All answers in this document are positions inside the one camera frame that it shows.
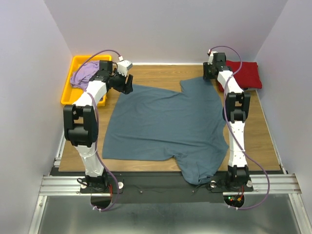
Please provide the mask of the blue-grey t-shirt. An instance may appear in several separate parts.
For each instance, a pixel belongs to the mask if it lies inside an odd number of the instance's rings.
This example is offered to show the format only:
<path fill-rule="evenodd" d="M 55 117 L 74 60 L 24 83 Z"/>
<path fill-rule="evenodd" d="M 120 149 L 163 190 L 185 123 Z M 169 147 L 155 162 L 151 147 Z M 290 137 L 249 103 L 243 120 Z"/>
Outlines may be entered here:
<path fill-rule="evenodd" d="M 202 78 L 183 80 L 180 87 L 175 92 L 134 85 L 132 93 L 120 95 L 106 130 L 102 157 L 175 158 L 188 183 L 208 183 L 228 150 L 221 99 L 213 84 Z"/>

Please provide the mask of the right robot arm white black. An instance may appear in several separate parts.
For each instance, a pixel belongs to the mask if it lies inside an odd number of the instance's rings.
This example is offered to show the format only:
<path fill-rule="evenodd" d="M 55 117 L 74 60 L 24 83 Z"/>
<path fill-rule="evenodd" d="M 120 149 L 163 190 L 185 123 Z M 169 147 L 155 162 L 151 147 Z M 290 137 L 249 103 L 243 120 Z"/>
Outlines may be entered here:
<path fill-rule="evenodd" d="M 223 87 L 223 118 L 229 131 L 230 157 L 225 175 L 225 186 L 240 188 L 249 180 L 245 156 L 244 128 L 249 114 L 251 95 L 238 85 L 234 72 L 226 65 L 225 53 L 208 51 L 208 61 L 203 63 L 203 79 L 215 79 Z"/>

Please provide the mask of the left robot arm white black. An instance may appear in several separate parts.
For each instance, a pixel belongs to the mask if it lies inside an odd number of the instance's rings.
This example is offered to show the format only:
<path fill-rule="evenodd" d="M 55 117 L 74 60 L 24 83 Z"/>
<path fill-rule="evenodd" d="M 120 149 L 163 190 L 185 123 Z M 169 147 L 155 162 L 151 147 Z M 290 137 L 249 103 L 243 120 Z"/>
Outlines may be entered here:
<path fill-rule="evenodd" d="M 65 139 L 78 151 L 85 167 L 85 177 L 78 179 L 81 193 L 104 193 L 109 189 L 106 168 L 97 155 L 97 104 L 110 89 L 124 94 L 133 91 L 133 76 L 128 74 L 131 68 L 128 60 L 119 61 L 116 68 L 112 61 L 101 60 L 82 95 L 63 108 Z"/>

